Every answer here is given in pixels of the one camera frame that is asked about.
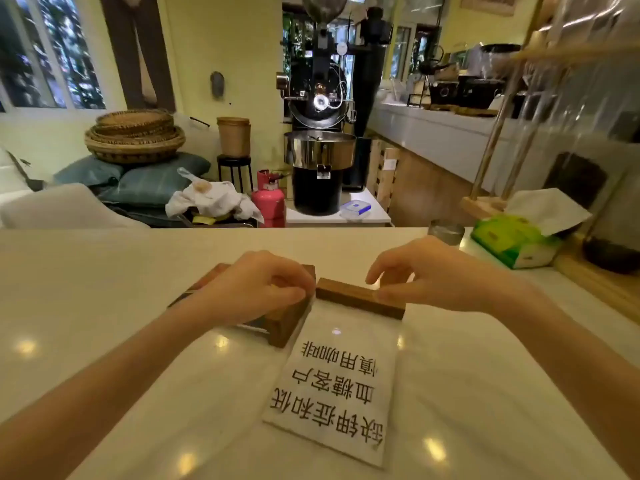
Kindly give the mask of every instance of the red gas cylinder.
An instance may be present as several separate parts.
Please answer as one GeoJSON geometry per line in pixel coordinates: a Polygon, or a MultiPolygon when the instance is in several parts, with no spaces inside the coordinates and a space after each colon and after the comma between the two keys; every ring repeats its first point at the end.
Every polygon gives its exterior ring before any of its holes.
{"type": "Polygon", "coordinates": [[[264,224],[261,227],[284,227],[284,192],[278,188],[279,173],[269,170],[258,172],[258,190],[251,194],[251,200],[262,213],[264,224]]]}

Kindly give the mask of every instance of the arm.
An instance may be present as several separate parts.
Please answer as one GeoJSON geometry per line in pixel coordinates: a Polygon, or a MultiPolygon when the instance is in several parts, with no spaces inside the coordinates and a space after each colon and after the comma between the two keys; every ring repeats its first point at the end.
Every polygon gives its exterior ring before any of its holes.
{"type": "Polygon", "coordinates": [[[292,305],[314,288],[311,275],[293,261],[266,251],[245,254],[197,293],[0,425],[0,478],[68,477],[190,343],[215,326],[292,305]]]}
{"type": "Polygon", "coordinates": [[[640,479],[640,371],[506,268],[434,237],[382,253],[367,282],[380,298],[476,311],[500,320],[632,479],[640,479]],[[414,273],[413,281],[407,282],[414,273]]]}

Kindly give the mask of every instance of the printed sign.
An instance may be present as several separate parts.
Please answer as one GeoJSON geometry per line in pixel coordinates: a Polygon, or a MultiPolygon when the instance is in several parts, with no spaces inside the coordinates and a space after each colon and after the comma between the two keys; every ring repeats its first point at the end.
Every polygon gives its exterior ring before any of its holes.
{"type": "Polygon", "coordinates": [[[263,419],[382,466],[400,324],[316,300],[263,419]]]}
{"type": "Polygon", "coordinates": [[[460,8],[486,11],[496,15],[513,16],[517,0],[461,0],[460,8]]]}

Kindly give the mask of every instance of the black stool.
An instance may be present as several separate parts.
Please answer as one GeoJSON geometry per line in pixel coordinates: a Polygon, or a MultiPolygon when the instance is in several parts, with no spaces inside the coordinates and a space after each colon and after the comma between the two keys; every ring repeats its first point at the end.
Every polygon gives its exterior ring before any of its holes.
{"type": "Polygon", "coordinates": [[[234,181],[234,168],[238,169],[238,178],[240,179],[240,192],[244,193],[244,186],[242,185],[242,167],[249,167],[249,182],[251,183],[250,193],[253,191],[253,176],[251,174],[251,157],[228,157],[226,155],[218,156],[218,178],[222,182],[222,167],[229,167],[231,172],[231,183],[236,186],[234,181]]]}

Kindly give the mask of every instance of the coffee roaster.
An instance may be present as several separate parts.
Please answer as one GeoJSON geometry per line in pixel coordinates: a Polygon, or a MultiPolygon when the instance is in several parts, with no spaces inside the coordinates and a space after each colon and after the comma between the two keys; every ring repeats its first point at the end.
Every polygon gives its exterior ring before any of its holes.
{"type": "Polygon", "coordinates": [[[363,136],[391,40],[391,25],[382,19],[382,8],[372,7],[360,23],[362,44],[336,43],[327,24],[346,3],[303,0],[314,21],[312,56],[292,59],[291,75],[276,75],[276,87],[292,115],[293,131],[285,135],[285,161],[293,165],[294,204],[311,215],[337,212],[343,185],[364,188],[371,140],[363,136]],[[354,56],[350,85],[340,63],[347,55],[354,56]],[[345,123],[353,124],[353,135],[343,132],[345,123]]]}

